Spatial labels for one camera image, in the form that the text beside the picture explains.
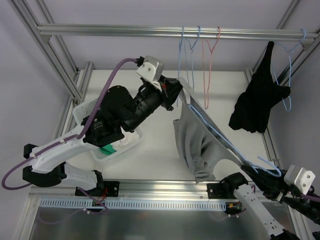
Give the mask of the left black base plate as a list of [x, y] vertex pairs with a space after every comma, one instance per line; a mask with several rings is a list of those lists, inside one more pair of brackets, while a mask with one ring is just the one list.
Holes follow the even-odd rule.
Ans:
[[96, 188], [85, 190], [91, 197], [118, 197], [120, 189], [119, 181], [103, 181], [97, 184]]

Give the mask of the black tank top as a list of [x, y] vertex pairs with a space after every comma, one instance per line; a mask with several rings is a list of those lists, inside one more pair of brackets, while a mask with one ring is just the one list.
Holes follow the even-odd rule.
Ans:
[[233, 130], [246, 130], [251, 133], [266, 131], [271, 109], [286, 99], [291, 89], [278, 85], [271, 74], [271, 60], [274, 42], [268, 42], [260, 65], [252, 75], [246, 90], [240, 94], [229, 119]]

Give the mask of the green tank top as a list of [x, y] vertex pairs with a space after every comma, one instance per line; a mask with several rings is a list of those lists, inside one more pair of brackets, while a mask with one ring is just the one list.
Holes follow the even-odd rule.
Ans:
[[116, 153], [117, 151], [113, 148], [113, 146], [111, 144], [108, 144], [104, 147], [100, 147], [99, 148], [100, 152], [109, 156], [109, 155], [112, 155], [114, 153]]

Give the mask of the aluminium frame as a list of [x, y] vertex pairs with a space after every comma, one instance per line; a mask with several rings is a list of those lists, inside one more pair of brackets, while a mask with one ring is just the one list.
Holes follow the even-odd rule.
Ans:
[[[46, 60], [57, 76], [62, 80], [68, 90], [67, 105], [74, 101], [85, 99], [89, 82], [94, 70], [92, 62], [85, 66], [81, 84], [77, 85], [77, 77], [69, 76], [64, 64], [58, 56], [50, 39], [55, 38], [74, 73], [79, 72], [74, 60], [63, 41], [63, 36], [96, 36], [96, 37], [133, 37], [133, 38], [204, 38], [225, 40], [253, 40], [297, 42], [302, 50], [280, 74], [280, 82], [287, 84], [292, 76], [313, 53], [319, 45], [319, 32], [301, 30], [288, 30], [286, 24], [297, 9], [299, 2], [293, 0], [281, 18], [276, 29], [232, 29], [232, 28], [203, 28], [173, 27], [173, 26], [147, 26], [147, 25], [118, 25], [118, 24], [72, 24], [55, 23], [52, 15], [43, 0], [37, 1], [39, 10], [45, 18], [40, 23], [26, 0], [11, 0], [9, 2], [14, 12], [23, 23], [25, 29], [37, 44]], [[204, 190], [204, 184], [199, 187], [191, 181], [182, 180], [130, 180], [122, 179], [119, 182], [119, 195], [127, 201], [189, 201], [199, 196]]]

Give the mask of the blue wire hanger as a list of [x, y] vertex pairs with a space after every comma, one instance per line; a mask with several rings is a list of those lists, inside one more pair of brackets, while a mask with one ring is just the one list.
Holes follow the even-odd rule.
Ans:
[[181, 36], [178, 43], [178, 68], [177, 68], [177, 78], [180, 78], [180, 72], [181, 72], [181, 52], [182, 52], [182, 44], [184, 39], [184, 30], [185, 27], [182, 26], [181, 28]]
[[[187, 82], [190, 84], [192, 82], [192, 89], [195, 89], [195, 78], [194, 78], [194, 59], [193, 59], [193, 53], [195, 50], [195, 47], [200, 39], [201, 34], [201, 27], [198, 25], [198, 32], [196, 36], [196, 40], [191, 43], [191, 41], [188, 38], [185, 38], [183, 40], [183, 50], [184, 50], [184, 62], [185, 62], [185, 71], [186, 71], [186, 77]], [[190, 69], [188, 65], [188, 57], [187, 57], [187, 45], [189, 46], [189, 55], [190, 55]]]

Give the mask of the white tank top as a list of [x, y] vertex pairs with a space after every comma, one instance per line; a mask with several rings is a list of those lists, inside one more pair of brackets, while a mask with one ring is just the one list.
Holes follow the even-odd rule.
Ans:
[[140, 138], [136, 130], [134, 130], [133, 132], [129, 132], [129, 131], [124, 131], [121, 128], [121, 132], [124, 135], [124, 138], [111, 143], [112, 147], [116, 151], [119, 151], [120, 149], [132, 144], [133, 142], [137, 141]]

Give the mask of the pink wire hanger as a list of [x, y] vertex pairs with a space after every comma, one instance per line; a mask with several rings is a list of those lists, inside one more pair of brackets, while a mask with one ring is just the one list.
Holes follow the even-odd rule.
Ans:
[[[203, 98], [204, 98], [204, 109], [207, 110], [210, 105], [210, 87], [211, 87], [211, 74], [212, 74], [212, 62], [213, 62], [213, 54], [216, 49], [216, 46], [221, 37], [221, 28], [220, 26], [217, 27], [218, 34], [217, 39], [213, 46], [211, 46], [210, 41], [207, 39], [201, 40], [201, 53], [202, 53], [202, 79], [203, 79]], [[206, 69], [206, 59], [205, 59], [205, 44], [208, 47], [209, 51], [209, 64], [208, 69]]]

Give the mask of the white plastic basket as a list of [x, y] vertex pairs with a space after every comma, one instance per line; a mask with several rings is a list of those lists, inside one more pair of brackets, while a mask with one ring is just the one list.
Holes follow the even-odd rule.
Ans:
[[[77, 124], [80, 124], [84, 118], [91, 114], [97, 101], [97, 98], [85, 101], [73, 109], [72, 115]], [[92, 158], [96, 162], [102, 163], [109, 161], [112, 158], [115, 158], [116, 156], [133, 148], [144, 139], [144, 133], [139, 127], [137, 127], [133, 133], [125, 132], [123, 129], [121, 131], [124, 134], [123, 139], [113, 142], [106, 147], [90, 151]]]

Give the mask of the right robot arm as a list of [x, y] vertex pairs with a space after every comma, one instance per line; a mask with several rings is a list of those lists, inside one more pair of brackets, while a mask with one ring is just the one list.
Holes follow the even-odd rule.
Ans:
[[316, 175], [311, 170], [296, 165], [287, 170], [262, 170], [242, 165], [241, 170], [219, 182], [218, 195], [237, 200], [266, 239], [299, 238], [285, 228], [269, 205], [275, 205], [277, 210], [292, 209], [319, 225], [320, 197], [315, 194]]

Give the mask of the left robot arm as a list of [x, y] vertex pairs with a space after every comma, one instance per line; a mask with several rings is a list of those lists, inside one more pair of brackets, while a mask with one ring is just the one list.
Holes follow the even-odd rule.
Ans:
[[121, 85], [109, 88], [97, 110], [86, 116], [73, 130], [43, 146], [27, 144], [24, 155], [31, 158], [29, 166], [22, 170], [26, 182], [41, 188], [66, 184], [77, 187], [92, 197], [106, 190], [102, 173], [98, 170], [85, 171], [67, 161], [79, 154], [99, 150], [124, 139], [125, 132], [134, 130], [158, 107], [172, 111], [183, 86], [176, 78], [161, 76], [160, 88], [146, 80], [135, 97]]

